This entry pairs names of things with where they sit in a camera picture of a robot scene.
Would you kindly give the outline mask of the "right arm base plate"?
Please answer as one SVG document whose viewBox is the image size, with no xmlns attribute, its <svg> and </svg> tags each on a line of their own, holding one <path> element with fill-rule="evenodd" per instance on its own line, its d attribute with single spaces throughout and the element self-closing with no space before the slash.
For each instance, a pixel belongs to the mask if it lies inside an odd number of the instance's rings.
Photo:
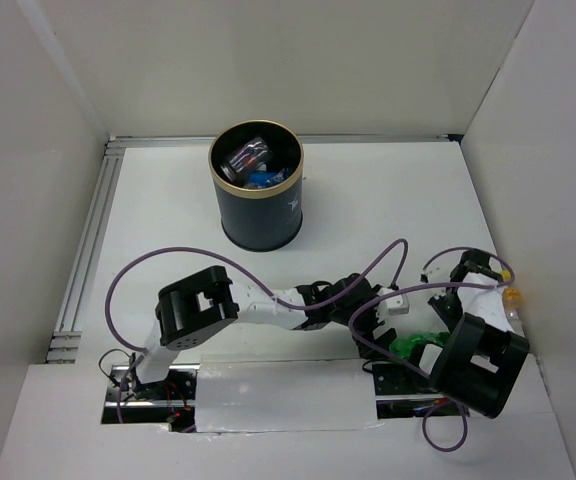
<svg viewBox="0 0 576 480">
<path fill-rule="evenodd" d="M 374 361 L 365 362 L 362 369 L 372 376 L 379 419 L 423 417 L 445 401 L 428 388 L 424 378 L 403 365 Z"/>
</svg>

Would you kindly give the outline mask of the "clear bottle blue label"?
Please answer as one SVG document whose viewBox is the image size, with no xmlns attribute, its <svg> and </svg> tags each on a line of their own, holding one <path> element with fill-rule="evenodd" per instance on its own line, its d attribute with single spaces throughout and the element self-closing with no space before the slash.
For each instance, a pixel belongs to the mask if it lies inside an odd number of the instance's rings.
<svg viewBox="0 0 576 480">
<path fill-rule="evenodd" d="M 290 168 L 282 168 L 276 172 L 257 170 L 250 174 L 244 187 L 250 190 L 272 188 L 283 183 L 291 174 Z"/>
</svg>

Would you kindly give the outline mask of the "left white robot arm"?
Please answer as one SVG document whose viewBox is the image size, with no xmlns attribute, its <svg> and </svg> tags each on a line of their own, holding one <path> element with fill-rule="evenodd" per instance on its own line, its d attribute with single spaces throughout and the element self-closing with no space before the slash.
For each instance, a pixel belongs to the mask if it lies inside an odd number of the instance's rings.
<svg viewBox="0 0 576 480">
<path fill-rule="evenodd" d="M 138 399 L 154 399 L 169 381 L 180 352 L 196 348 L 235 323 L 270 325 L 288 331 L 316 331 L 331 323 L 346 326 L 364 303 L 390 293 L 351 274 L 336 283 L 317 281 L 270 295 L 235 283 L 222 266 L 211 266 L 164 287 L 141 363 L 129 374 Z"/>
</svg>

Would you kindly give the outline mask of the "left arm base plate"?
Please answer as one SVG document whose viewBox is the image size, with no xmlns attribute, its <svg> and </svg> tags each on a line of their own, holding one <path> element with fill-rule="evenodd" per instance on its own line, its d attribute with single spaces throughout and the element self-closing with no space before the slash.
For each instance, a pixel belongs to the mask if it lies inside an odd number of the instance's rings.
<svg viewBox="0 0 576 480">
<path fill-rule="evenodd" d="M 140 393 L 129 377 L 121 393 L 123 424 L 162 424 L 173 432 L 194 432 L 197 374 L 197 368 L 174 366 L 162 384 Z"/>
</svg>

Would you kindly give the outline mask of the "clear wide-mouth plastic jar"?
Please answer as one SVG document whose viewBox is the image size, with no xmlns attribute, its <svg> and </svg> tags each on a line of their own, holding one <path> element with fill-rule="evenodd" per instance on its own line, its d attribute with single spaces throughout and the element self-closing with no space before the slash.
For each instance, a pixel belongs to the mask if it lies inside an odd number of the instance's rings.
<svg viewBox="0 0 576 480">
<path fill-rule="evenodd" d="M 235 184 L 247 180 L 272 158 L 273 152 L 267 142 L 257 136 L 227 155 L 221 164 L 221 170 L 227 180 Z"/>
</svg>

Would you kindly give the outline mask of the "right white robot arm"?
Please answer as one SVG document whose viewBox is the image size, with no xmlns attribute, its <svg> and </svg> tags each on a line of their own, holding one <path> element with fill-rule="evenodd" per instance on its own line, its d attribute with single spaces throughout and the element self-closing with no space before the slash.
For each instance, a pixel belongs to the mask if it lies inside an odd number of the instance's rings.
<svg viewBox="0 0 576 480">
<path fill-rule="evenodd" d="M 462 253 L 449 273 L 450 287 L 428 300 L 445 325 L 445 340 L 425 340 L 412 348 L 404 379 L 416 392 L 429 389 L 488 418 L 497 417 L 530 352 L 515 332 L 503 304 L 504 288 L 513 281 L 494 270 L 495 256 L 471 247 L 441 251 Z"/>
</svg>

